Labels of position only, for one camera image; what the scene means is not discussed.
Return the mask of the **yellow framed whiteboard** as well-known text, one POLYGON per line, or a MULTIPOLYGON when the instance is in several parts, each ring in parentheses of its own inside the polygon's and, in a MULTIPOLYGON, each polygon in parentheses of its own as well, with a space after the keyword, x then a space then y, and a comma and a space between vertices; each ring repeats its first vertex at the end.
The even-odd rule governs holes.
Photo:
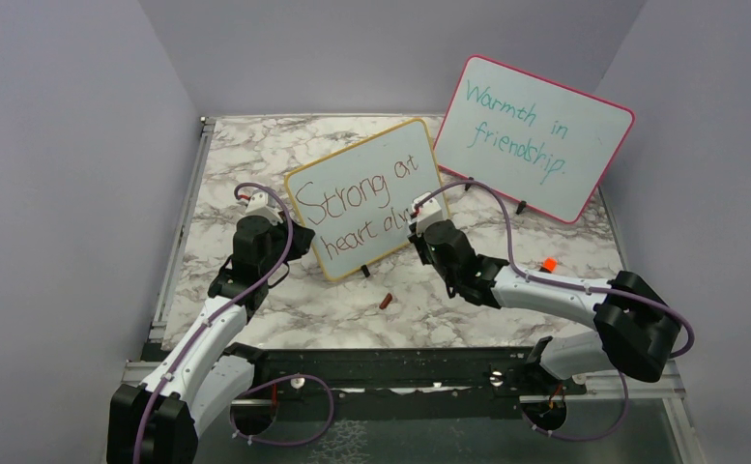
POLYGON ((443 184, 426 123, 410 119, 284 178, 312 248, 330 281, 408 244, 415 200, 443 184))

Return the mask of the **brown marker cap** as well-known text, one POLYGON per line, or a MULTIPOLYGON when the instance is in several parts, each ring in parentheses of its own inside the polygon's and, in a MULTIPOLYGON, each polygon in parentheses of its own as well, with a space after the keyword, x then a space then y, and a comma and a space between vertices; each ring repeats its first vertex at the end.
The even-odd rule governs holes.
POLYGON ((389 304, 390 304, 390 303, 392 302, 392 300, 393 300, 393 294, 392 294, 392 293, 388 293, 388 294, 387 294, 387 295, 385 296, 385 298, 384 298, 384 299, 382 299, 382 301, 380 302, 380 304, 379 304, 379 308, 380 308, 380 309, 385 309, 385 308, 387 308, 387 307, 389 306, 389 304))

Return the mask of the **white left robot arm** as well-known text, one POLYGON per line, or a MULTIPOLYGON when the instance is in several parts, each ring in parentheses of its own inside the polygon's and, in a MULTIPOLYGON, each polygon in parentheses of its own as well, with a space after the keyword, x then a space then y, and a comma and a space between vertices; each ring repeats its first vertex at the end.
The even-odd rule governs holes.
POLYGON ((200 436, 231 398, 265 391, 268 369, 224 350, 268 296, 272 274, 307 254, 314 237, 312 229, 278 217, 237 222, 232 253, 194 324, 143 380, 114 392, 107 462, 190 463, 200 436))

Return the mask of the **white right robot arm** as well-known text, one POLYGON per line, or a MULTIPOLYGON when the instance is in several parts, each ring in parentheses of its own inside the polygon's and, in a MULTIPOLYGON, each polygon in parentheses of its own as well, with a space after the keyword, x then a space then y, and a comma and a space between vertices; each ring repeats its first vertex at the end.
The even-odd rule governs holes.
POLYGON ((546 393, 574 375, 611 369, 655 383, 672 357, 681 324, 661 310, 661 299, 638 275, 621 271, 610 280, 583 280, 517 273, 504 259, 476 253, 449 219, 412 224, 409 240, 421 263, 442 278, 451 298, 532 310, 587 327, 584 333, 537 342, 522 370, 533 392, 546 393))

